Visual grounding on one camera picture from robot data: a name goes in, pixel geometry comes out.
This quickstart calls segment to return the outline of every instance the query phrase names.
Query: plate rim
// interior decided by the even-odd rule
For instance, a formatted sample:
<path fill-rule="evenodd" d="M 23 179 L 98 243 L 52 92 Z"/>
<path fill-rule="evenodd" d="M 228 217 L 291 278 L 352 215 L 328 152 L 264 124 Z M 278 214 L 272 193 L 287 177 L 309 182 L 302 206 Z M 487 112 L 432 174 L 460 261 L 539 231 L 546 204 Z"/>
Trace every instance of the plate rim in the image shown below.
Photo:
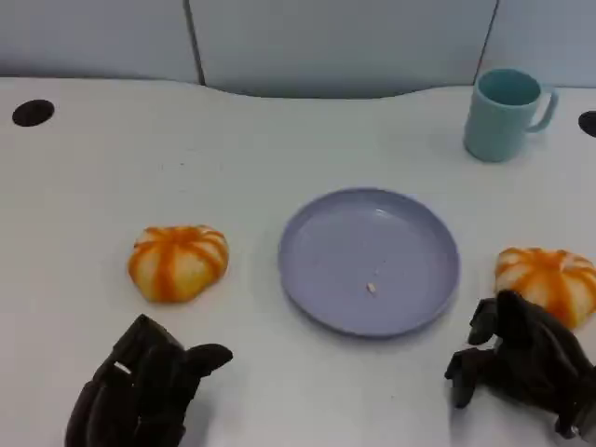
<path fill-rule="evenodd" d="M 425 316 L 424 318 L 418 319 L 413 324 L 408 325 L 406 328 L 399 329 L 398 331 L 394 330 L 394 331 L 390 331 L 390 332 L 379 332 L 379 333 L 350 331 L 350 330 L 347 330 L 346 328 L 338 327 L 328 321 L 318 318 L 316 315 L 313 315 L 311 312 L 309 312 L 308 309 L 306 309 L 298 300 L 296 300 L 296 298 L 294 296 L 292 296 L 292 294 L 290 293 L 288 284 L 287 284 L 287 279 L 285 278 L 286 276 L 284 275 L 283 270 L 282 270 L 282 257 L 283 257 L 283 252 L 284 252 L 283 248 L 288 246 L 288 242 L 290 239 L 290 229 L 291 229 L 291 227 L 294 226 L 292 224 L 294 224 L 298 219 L 300 219 L 300 217 L 302 217 L 306 212 L 308 212 L 308 210 L 310 208 L 316 206 L 319 202 L 321 202 L 323 200 L 329 199 L 332 196 L 356 194 L 356 193 L 360 193 L 360 194 L 361 193 L 375 193 L 375 194 L 382 193 L 382 194 L 387 194 L 389 196 L 396 196 L 401 200 L 413 202 L 416 206 L 425 210 L 434 219 L 436 219 L 436 221 L 440 224 L 440 226 L 445 231 L 447 237 L 449 238 L 450 244 L 453 246 L 453 251 L 454 251 L 454 256 L 455 256 L 455 274 L 454 274 L 453 284 L 449 285 L 448 293 L 446 293 L 446 296 L 443 298 L 442 302 L 440 303 L 439 306 L 437 306 L 437 308 L 435 309 L 434 312 L 432 312 L 428 316 Z M 321 196 L 317 196 L 314 199 L 305 203 L 291 216 L 291 218 L 286 222 L 286 224 L 284 226 L 283 232 L 281 234 L 281 238 L 278 243 L 278 258 L 277 258 L 277 260 L 278 260 L 278 273 L 279 273 L 279 277 L 280 277 L 281 287 L 284 290 L 285 295 L 288 298 L 290 298 L 291 302 L 294 303 L 302 312 L 304 312 L 309 318 L 313 319 L 317 323 L 319 323 L 331 330 L 334 330 L 334 331 L 340 332 L 340 333 L 344 333 L 344 334 L 355 335 L 358 337 L 364 337 L 364 338 L 387 338 L 387 337 L 403 335 L 405 333 L 413 332 L 418 329 L 421 329 L 424 326 L 426 326 L 427 324 L 431 323 L 432 321 L 437 319 L 440 315 L 442 315 L 454 301 L 454 297 L 456 295 L 456 291 L 459 286 L 459 281 L 460 281 L 460 276 L 461 276 L 461 256 L 459 253 L 459 249 L 457 247 L 457 243 L 455 242 L 453 233 L 449 229 L 449 226 L 447 226 L 447 224 L 442 220 L 442 218 L 439 215 L 437 215 L 437 213 L 435 213 L 429 206 L 427 206 L 426 204 L 422 203 L 419 200 L 416 200 L 415 198 L 413 198 L 411 196 L 408 196 L 408 195 L 405 195 L 402 193 L 398 193 L 396 191 L 391 191 L 389 189 L 376 188 L 376 187 L 351 187 L 351 188 L 338 189 L 338 190 L 323 194 Z"/>

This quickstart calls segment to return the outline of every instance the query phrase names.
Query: white wall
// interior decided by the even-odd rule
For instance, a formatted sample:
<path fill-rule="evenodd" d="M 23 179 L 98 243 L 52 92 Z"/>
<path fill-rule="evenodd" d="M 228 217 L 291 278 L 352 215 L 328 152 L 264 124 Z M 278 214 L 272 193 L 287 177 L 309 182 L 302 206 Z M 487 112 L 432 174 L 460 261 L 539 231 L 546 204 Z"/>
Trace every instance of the white wall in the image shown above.
<path fill-rule="evenodd" d="M 208 86 L 370 97 L 471 84 L 495 0 L 191 0 Z"/>
<path fill-rule="evenodd" d="M 595 0 L 500 0 L 482 70 L 518 67 L 545 84 L 596 87 Z"/>
<path fill-rule="evenodd" d="M 182 0 L 2 0 L 0 75 L 197 80 Z"/>

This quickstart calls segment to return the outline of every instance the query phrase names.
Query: black hole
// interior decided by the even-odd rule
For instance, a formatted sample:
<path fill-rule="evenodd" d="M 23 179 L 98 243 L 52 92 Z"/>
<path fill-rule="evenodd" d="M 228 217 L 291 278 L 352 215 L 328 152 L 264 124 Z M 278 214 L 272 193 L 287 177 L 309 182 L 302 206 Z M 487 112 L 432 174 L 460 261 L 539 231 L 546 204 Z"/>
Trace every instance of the black hole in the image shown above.
<path fill-rule="evenodd" d="M 586 132 L 590 137 L 596 138 L 596 112 L 590 111 L 579 116 L 577 124 L 581 129 Z"/>
<path fill-rule="evenodd" d="M 33 100 L 21 104 L 12 114 L 12 122 L 22 128 L 39 126 L 54 115 L 54 104 L 46 100 Z"/>

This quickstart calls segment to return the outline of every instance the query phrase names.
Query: purple plate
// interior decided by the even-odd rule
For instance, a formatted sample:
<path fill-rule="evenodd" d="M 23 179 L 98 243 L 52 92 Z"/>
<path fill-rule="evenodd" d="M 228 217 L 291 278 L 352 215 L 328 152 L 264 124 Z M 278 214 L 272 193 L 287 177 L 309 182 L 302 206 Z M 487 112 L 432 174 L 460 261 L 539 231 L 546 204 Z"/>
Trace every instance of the purple plate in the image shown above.
<path fill-rule="evenodd" d="M 307 314 L 338 331 L 386 337 L 436 318 L 459 277 L 443 222 L 421 203 L 373 188 L 309 203 L 286 227 L 281 283 Z"/>

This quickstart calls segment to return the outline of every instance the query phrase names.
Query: orange stripe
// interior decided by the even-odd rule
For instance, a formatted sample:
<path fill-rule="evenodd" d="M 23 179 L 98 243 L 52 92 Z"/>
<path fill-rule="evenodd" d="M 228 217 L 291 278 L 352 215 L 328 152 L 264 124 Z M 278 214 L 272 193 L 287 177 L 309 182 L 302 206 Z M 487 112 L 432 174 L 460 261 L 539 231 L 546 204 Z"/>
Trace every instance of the orange stripe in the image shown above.
<path fill-rule="evenodd" d="M 510 263 L 510 264 L 499 264 L 494 271 L 494 275 L 500 277 L 505 272 L 507 272 L 511 267 L 515 267 L 516 265 L 525 265 L 525 263 Z"/>
<path fill-rule="evenodd" d="M 561 264 L 568 254 L 569 253 L 565 250 L 557 250 L 557 252 L 553 254 L 553 261 L 557 264 Z"/>
<path fill-rule="evenodd" d="M 200 232 L 193 226 L 185 226 L 178 230 L 176 237 L 182 242 L 200 238 Z"/>
<path fill-rule="evenodd" d="M 130 256 L 129 275 L 133 280 L 136 280 L 137 268 L 139 266 L 139 262 L 141 261 L 141 257 L 152 248 L 153 244 L 151 242 L 139 245 L 135 248 L 135 251 L 132 254 L 132 256 Z"/>
<path fill-rule="evenodd" d="M 538 247 L 532 247 L 531 249 L 528 249 L 528 251 L 530 257 L 537 259 L 542 259 L 546 253 L 544 250 L 539 249 Z"/>
<path fill-rule="evenodd" d="M 203 233 L 201 233 L 201 236 L 205 237 L 205 236 L 217 236 L 220 237 L 222 239 L 225 239 L 225 236 L 223 233 L 220 233 L 219 231 L 215 231 L 215 230 L 207 230 Z"/>
<path fill-rule="evenodd" d="M 222 269 L 222 266 L 216 259 L 213 258 L 211 253 L 193 244 L 184 244 L 183 247 L 188 251 L 192 252 L 193 254 L 197 255 L 200 259 L 202 259 L 209 265 L 211 273 L 213 274 L 213 279 L 216 279 L 221 275 L 220 271 Z"/>
<path fill-rule="evenodd" d="M 165 302 L 176 301 L 176 289 L 173 281 L 174 266 L 174 245 L 165 244 L 160 252 L 161 256 L 157 263 L 155 286 L 159 298 Z"/>
<path fill-rule="evenodd" d="M 205 242 L 208 243 L 209 245 L 211 245 L 215 250 L 217 250 L 217 252 L 222 257 L 222 259 L 227 262 L 227 250 L 225 249 L 224 245 L 219 240 L 202 238 L 201 240 L 198 241 L 199 244 L 202 244 Z"/>
<path fill-rule="evenodd" d="M 549 253 L 542 249 L 530 250 L 534 254 L 534 263 L 536 263 L 536 267 L 544 267 L 546 265 L 559 267 L 561 265 L 561 261 L 559 260 L 560 253 Z"/>
<path fill-rule="evenodd" d="M 594 283 L 592 281 L 590 281 L 589 279 L 587 279 L 586 277 L 584 277 L 584 275 L 577 273 L 577 272 L 567 272 L 567 275 L 569 275 L 572 278 L 577 278 L 579 279 L 581 282 L 583 282 L 586 285 L 586 288 L 588 289 L 591 301 L 592 301 L 592 306 L 589 309 L 589 312 L 591 312 L 592 310 L 594 310 L 594 307 L 596 307 L 596 286 L 594 285 Z"/>
<path fill-rule="evenodd" d="M 576 318 L 571 309 L 571 293 L 559 274 L 546 275 L 550 286 L 546 309 L 568 328 L 576 325 Z"/>
<path fill-rule="evenodd" d="M 525 288 L 528 286 L 530 281 L 532 281 L 532 279 L 535 278 L 535 276 L 537 274 L 538 274 L 538 272 L 536 272 L 535 270 L 532 270 L 532 271 L 526 273 L 525 275 L 522 275 L 513 283 L 513 285 L 511 286 L 511 289 L 521 293 L 521 296 L 523 296 L 525 294 Z"/>
<path fill-rule="evenodd" d="M 586 259 L 583 256 L 579 256 L 578 254 L 575 254 L 574 258 L 575 258 L 574 261 L 579 261 L 580 263 L 592 264 L 592 262 L 589 259 Z"/>

